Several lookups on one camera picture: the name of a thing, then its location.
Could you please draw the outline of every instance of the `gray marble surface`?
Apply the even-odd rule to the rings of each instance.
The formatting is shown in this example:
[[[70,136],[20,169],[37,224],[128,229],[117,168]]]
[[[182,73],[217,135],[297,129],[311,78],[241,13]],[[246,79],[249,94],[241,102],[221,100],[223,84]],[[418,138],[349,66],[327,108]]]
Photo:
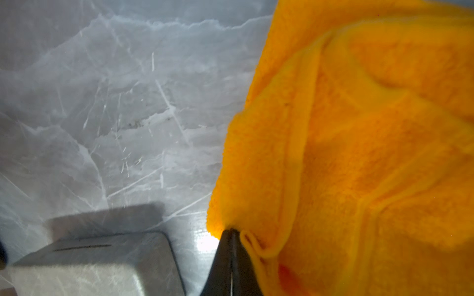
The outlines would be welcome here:
[[[0,7],[0,240],[159,230],[186,293],[217,240],[206,211],[275,0],[20,0]],[[0,288],[9,278],[0,274]]]

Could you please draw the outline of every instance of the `towel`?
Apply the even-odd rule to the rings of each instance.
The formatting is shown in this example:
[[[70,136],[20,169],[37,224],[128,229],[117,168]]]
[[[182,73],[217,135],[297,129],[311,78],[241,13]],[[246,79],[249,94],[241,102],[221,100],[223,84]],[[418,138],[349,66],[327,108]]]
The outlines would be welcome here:
[[[208,231],[264,295],[474,295],[474,13],[280,0]]]

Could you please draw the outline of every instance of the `towel fold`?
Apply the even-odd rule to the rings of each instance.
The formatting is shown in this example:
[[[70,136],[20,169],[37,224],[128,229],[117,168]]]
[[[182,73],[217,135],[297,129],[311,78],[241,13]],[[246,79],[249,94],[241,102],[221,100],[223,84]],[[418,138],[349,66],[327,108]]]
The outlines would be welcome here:
[[[266,296],[474,295],[474,14],[280,0],[208,211]]]

